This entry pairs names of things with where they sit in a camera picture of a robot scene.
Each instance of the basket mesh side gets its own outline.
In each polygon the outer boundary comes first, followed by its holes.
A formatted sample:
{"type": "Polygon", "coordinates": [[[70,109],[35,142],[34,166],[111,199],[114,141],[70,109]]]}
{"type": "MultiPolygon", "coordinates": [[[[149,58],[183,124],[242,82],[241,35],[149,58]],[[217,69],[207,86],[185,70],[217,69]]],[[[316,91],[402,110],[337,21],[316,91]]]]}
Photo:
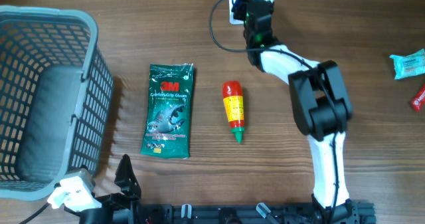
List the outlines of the basket mesh side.
{"type": "Polygon", "coordinates": [[[89,40],[90,32],[82,25],[0,23],[0,187],[28,191],[46,185],[23,181],[15,169],[31,103],[43,71],[54,65],[82,66],[89,40]]]}
{"type": "Polygon", "coordinates": [[[112,76],[99,48],[96,47],[71,153],[70,168],[87,166],[94,175],[102,148],[103,133],[112,97],[112,76]]]}

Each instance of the wood grain surface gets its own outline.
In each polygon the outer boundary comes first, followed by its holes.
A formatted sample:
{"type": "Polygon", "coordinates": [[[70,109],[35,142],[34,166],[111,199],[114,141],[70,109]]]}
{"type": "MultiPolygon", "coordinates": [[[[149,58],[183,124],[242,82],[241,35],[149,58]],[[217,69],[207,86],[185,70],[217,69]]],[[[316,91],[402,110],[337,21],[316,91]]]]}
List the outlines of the wood grain surface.
{"type": "MultiPolygon", "coordinates": [[[[292,116],[289,89],[227,53],[209,35],[217,0],[0,0],[2,4],[81,9],[100,30],[99,47],[115,90],[102,147],[96,195],[117,192],[115,170],[129,154],[144,203],[181,205],[310,201],[314,174],[306,138],[292,116]],[[147,112],[149,64],[193,62],[191,157],[139,154],[147,112]],[[230,133],[221,84],[244,87],[243,144],[230,133]]],[[[243,47],[242,27],[228,22],[227,4],[214,16],[227,47],[243,47]]],[[[408,102],[424,76],[394,80],[389,55],[425,48],[425,0],[276,0],[273,28],[294,52],[339,64],[354,107],[345,142],[347,188],[375,203],[379,223],[425,220],[425,115],[408,102]]],[[[45,200],[0,200],[0,223],[18,223],[45,200]]],[[[32,223],[77,223],[48,208],[32,223]]]]}

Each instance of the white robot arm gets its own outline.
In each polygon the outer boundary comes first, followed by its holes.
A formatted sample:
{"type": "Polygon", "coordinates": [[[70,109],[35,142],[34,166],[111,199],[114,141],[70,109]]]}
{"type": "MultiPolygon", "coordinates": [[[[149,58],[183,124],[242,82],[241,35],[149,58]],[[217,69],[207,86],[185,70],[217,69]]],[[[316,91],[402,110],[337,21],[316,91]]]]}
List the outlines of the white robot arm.
{"type": "Polygon", "coordinates": [[[335,206],[349,200],[343,144],[347,121],[352,115],[337,65],[332,61],[307,60],[272,35],[274,0],[229,0],[229,4],[230,22],[244,24],[250,62],[290,85],[294,119],[307,136],[313,158],[313,201],[323,210],[335,210],[335,206]],[[316,99],[317,90],[326,95],[316,99]]]}

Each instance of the green nozzle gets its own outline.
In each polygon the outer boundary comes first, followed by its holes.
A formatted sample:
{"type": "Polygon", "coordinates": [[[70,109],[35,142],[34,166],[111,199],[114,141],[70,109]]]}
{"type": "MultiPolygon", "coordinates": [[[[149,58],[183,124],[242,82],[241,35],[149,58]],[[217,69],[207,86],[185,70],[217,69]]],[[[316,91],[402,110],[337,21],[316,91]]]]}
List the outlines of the green nozzle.
{"type": "Polygon", "coordinates": [[[245,128],[232,128],[230,130],[234,134],[234,138],[236,138],[236,141],[238,143],[242,142],[242,135],[245,131],[245,128]]]}

